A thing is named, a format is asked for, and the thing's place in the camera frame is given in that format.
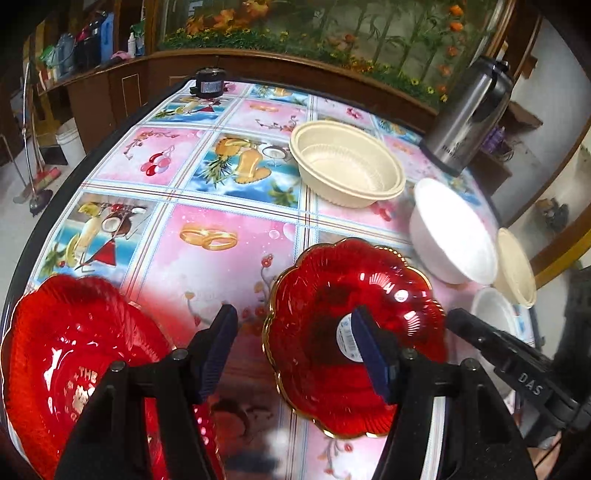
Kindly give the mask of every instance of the sticker label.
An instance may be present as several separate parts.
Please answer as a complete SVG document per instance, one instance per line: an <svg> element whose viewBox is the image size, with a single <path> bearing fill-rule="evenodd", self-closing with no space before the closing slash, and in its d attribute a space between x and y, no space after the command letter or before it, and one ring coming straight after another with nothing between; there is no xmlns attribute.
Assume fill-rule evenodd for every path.
<svg viewBox="0 0 591 480"><path fill-rule="evenodd" d="M201 82L202 93L215 93L222 90L222 81L218 82Z"/></svg>
<svg viewBox="0 0 591 480"><path fill-rule="evenodd" d="M351 314L347 314L336 328L336 343L340 352L353 362L363 363L353 331L351 330Z"/></svg>

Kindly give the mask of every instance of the stainless steel thermos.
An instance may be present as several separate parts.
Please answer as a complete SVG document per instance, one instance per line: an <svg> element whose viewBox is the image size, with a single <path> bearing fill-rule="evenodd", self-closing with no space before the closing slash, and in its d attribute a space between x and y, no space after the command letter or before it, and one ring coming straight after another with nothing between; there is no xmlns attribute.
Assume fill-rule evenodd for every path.
<svg viewBox="0 0 591 480"><path fill-rule="evenodd" d="M439 168L458 176L505 112L514 80L507 62L479 57L463 74L432 129L423 153Z"/></svg>

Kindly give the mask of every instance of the white bucket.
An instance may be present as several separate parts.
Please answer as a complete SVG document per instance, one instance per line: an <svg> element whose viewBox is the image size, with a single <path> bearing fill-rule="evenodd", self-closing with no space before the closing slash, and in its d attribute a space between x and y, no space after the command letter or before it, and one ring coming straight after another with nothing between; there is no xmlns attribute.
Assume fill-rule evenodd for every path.
<svg viewBox="0 0 591 480"><path fill-rule="evenodd" d="M86 156L80 135L78 135L76 121L73 118L57 129L56 140L70 167L77 166Z"/></svg>

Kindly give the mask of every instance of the screw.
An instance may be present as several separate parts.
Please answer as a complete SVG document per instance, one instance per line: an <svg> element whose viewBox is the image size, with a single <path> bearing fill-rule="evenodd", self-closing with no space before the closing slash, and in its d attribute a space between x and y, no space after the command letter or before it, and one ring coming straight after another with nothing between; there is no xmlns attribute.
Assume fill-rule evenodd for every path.
<svg viewBox="0 0 591 480"><path fill-rule="evenodd" d="M468 370L475 372L476 370L478 370L480 368L480 363L478 362L478 360L475 360L473 358L466 358L462 362L462 366L464 368L467 368Z"/></svg>
<svg viewBox="0 0 591 480"><path fill-rule="evenodd" d="M414 348L405 348L404 350L402 350L402 356L406 360L416 360L418 357L418 354Z"/></svg>
<svg viewBox="0 0 591 480"><path fill-rule="evenodd" d="M125 362L123 360L115 360L109 368L112 372L121 372L125 368Z"/></svg>
<svg viewBox="0 0 591 480"><path fill-rule="evenodd" d="M173 360L184 360L188 355L189 352L187 352L186 348L177 348L173 350L173 353L170 354Z"/></svg>

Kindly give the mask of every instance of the metal pole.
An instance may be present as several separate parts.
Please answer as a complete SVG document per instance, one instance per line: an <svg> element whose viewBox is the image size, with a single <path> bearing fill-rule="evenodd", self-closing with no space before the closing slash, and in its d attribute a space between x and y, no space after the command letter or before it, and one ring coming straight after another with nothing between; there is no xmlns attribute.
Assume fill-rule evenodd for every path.
<svg viewBox="0 0 591 480"><path fill-rule="evenodd" d="M23 81L23 88L22 88L22 139L25 142L25 156L27 157L27 170L29 172L29 181L31 182L31 190L33 191L33 199L37 198L37 189L35 188L35 178L33 177L33 172L31 171L31 160L29 158L29 147L27 144L27 89L28 89L28 82L29 82L29 69L31 67L31 62L27 62L27 68L25 69L25 79Z"/></svg>

